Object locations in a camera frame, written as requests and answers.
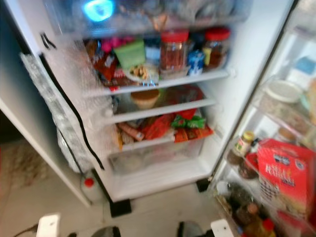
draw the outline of refrigerator leg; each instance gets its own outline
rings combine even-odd
[[[207,178],[196,181],[197,189],[200,193],[205,192],[210,184]]]
[[[101,182],[101,179],[95,169],[92,170],[92,173],[95,177],[95,179],[98,181],[100,187],[102,188],[102,191],[104,195],[106,196],[107,200],[109,201],[110,204],[110,211],[111,211],[111,216],[112,217],[118,217],[122,215],[126,215],[132,212],[132,207],[130,205],[130,200],[126,199],[123,201],[117,201],[113,202],[108,191],[104,187],[104,185]]]

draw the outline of refrigerator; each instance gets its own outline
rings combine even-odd
[[[64,157],[54,159],[48,154],[46,161],[86,205],[89,202],[80,192],[80,174],[93,169],[113,216],[131,212],[131,199],[191,183],[196,183],[200,192],[217,193],[218,183],[236,182],[268,209],[288,236],[314,236],[315,227],[303,218],[285,212],[287,218],[280,219],[278,208],[262,200],[259,178],[243,179],[238,166],[227,162],[227,155],[245,131],[253,131],[259,139],[275,138],[280,127],[316,151],[316,126],[309,115],[304,114],[307,128],[302,131],[260,103],[269,83],[289,80],[301,59],[311,64],[316,60],[315,1],[201,0],[193,6],[209,4],[210,11],[213,7],[222,10],[221,14],[201,19],[197,15],[204,11],[190,8],[193,1],[170,1],[179,8],[171,9],[167,16],[162,9],[166,1],[148,1],[153,4],[149,6],[146,2],[4,0],[7,19],[20,42],[21,59],[57,128]],[[162,25],[156,24],[155,20],[161,18]],[[160,31],[194,32],[223,25],[231,32],[228,59],[223,67],[199,76],[159,80],[155,85],[105,88],[96,78],[85,48],[88,39],[147,39],[159,36]],[[178,91],[188,85],[197,86],[203,95],[146,110],[131,106],[132,92],[153,88]],[[25,106],[32,107],[32,101]],[[173,134],[125,145],[118,140],[118,123],[195,108],[206,118],[212,135],[182,143],[175,143]],[[45,133],[37,133],[31,128],[27,138],[36,150],[43,152],[47,148],[40,141]],[[66,159],[68,165],[60,165],[59,159]],[[226,216],[231,218],[229,210]]]

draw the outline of label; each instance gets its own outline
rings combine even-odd
[[[239,152],[240,155],[243,157],[247,154],[247,152],[251,148],[251,143],[244,142],[241,138],[239,141],[235,144],[235,149]]]
[[[208,65],[209,65],[209,61],[210,61],[210,59],[211,59],[211,52],[212,52],[212,49],[210,49],[210,48],[203,48],[202,51],[203,51],[203,53],[205,54],[204,64],[205,64],[206,66],[208,66]]]

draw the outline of crisper drawer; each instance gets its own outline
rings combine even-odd
[[[252,0],[43,0],[58,35],[104,37],[247,19]]]
[[[199,139],[139,148],[133,151],[112,154],[109,156],[109,161],[116,174],[133,173],[160,163],[196,159],[202,149],[203,142],[204,139]]]

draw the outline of red lid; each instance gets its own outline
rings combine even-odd
[[[205,32],[207,40],[226,40],[231,35],[231,30],[226,27],[214,27]]]
[[[259,170],[259,164],[258,164],[258,156],[257,156],[257,153],[249,153],[249,154],[247,154],[246,155],[246,164],[248,165],[248,166],[252,166],[252,167],[254,167],[255,169],[256,169],[256,171],[258,171]]]
[[[84,185],[88,188],[91,188],[94,185],[94,181],[91,178],[87,178],[84,181]]]
[[[270,220],[269,218],[264,220],[262,222],[263,227],[267,230],[267,231],[272,231],[273,228],[275,227],[274,223],[272,222],[272,220]]]
[[[167,31],[161,33],[161,40],[166,43],[185,42],[189,37],[189,31]]]

